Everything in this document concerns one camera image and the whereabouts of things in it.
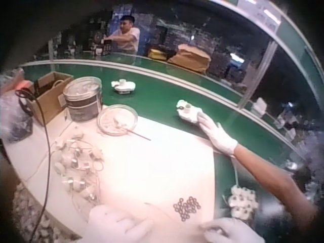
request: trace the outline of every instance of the human hand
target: human hand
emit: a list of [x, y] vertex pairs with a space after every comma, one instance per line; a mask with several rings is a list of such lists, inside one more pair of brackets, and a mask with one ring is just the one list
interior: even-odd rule
[[202, 112], [198, 113], [197, 119], [201, 129], [208, 135], [212, 144], [218, 150], [227, 155], [234, 154], [234, 149], [238, 143], [224, 131], [220, 123], [215, 124], [209, 116]]
[[201, 226], [210, 243], [265, 243], [264, 239], [239, 219], [222, 218]]
[[86, 232], [79, 243], [134, 243], [152, 227], [152, 220], [136, 225], [127, 213], [100, 205], [91, 209]]

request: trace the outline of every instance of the cardboard box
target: cardboard box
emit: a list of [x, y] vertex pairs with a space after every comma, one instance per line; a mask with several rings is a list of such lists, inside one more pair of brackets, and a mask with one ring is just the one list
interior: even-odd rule
[[[58, 80], [62, 80], [62, 82], [54, 85]], [[72, 75], [60, 72], [50, 72], [38, 79], [39, 89], [44, 89], [46, 88], [46, 86], [48, 86], [48, 90], [37, 98], [40, 106], [42, 107], [46, 124], [48, 124], [57, 114], [59, 114], [65, 108], [66, 102], [63, 96], [63, 90], [65, 86], [72, 80], [74, 80], [74, 77]], [[37, 96], [36, 86], [37, 85], [33, 83], [33, 85], [28, 87], [35, 96]], [[41, 111], [36, 101], [27, 100], [27, 106], [32, 111], [35, 118], [40, 122], [40, 124], [44, 126]]]

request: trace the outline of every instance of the forearm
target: forearm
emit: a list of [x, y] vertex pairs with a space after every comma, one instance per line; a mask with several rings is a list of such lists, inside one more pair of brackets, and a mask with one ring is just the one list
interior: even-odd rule
[[317, 213], [317, 207], [306, 199], [290, 175], [241, 145], [235, 148], [234, 156], [262, 187], [286, 206], [299, 229], [307, 229]]
[[282, 169], [265, 161], [241, 145], [237, 145], [234, 156], [260, 183], [262, 187], [285, 201], [286, 190], [294, 184], [292, 178]]
[[109, 36], [107, 39], [110, 39], [114, 42], [131, 42], [132, 41], [132, 36], [123, 36], [123, 35], [114, 35], [114, 36]]

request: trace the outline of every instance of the white t-shirt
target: white t-shirt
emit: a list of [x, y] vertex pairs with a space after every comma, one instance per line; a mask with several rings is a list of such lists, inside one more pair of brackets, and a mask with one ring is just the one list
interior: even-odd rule
[[135, 40], [131, 42], [117, 42], [118, 49], [124, 50], [124, 51], [138, 51], [138, 42], [140, 39], [140, 30], [139, 28], [132, 27], [130, 31], [123, 34], [120, 29], [116, 30], [114, 33], [112, 33], [112, 36], [114, 35], [132, 35], [135, 37]]

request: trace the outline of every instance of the black cable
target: black cable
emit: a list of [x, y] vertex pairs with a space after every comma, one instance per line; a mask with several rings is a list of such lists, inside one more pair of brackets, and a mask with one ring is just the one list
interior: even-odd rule
[[46, 193], [45, 193], [45, 201], [44, 201], [44, 205], [43, 208], [40, 212], [40, 216], [37, 220], [37, 223], [35, 225], [35, 228], [31, 234], [29, 243], [32, 242], [32, 239], [34, 238], [37, 228], [42, 220], [42, 216], [44, 214], [45, 208], [46, 208], [46, 204], [47, 204], [47, 200], [48, 200], [48, 195], [49, 195], [49, 187], [50, 187], [50, 173], [51, 173], [51, 145], [50, 145], [50, 139], [49, 139], [49, 134], [47, 132], [47, 127], [46, 127], [46, 122], [45, 122], [45, 117], [44, 117], [44, 112], [42, 110], [42, 107], [39, 103], [39, 101], [35, 98], [35, 96], [31, 93], [31, 91], [29, 91], [28, 89], [21, 89], [21, 90], [16, 90], [15, 94], [19, 97], [19, 98], [24, 98], [24, 99], [29, 99], [29, 100], [34, 100], [37, 104], [37, 106], [39, 107], [40, 113], [42, 115], [42, 120], [43, 120], [43, 124], [44, 124], [44, 129], [45, 129], [45, 135], [46, 135], [46, 140], [47, 140], [47, 146], [48, 146], [48, 151], [49, 151], [49, 167], [48, 167], [48, 172], [47, 172], [47, 184], [46, 184]]

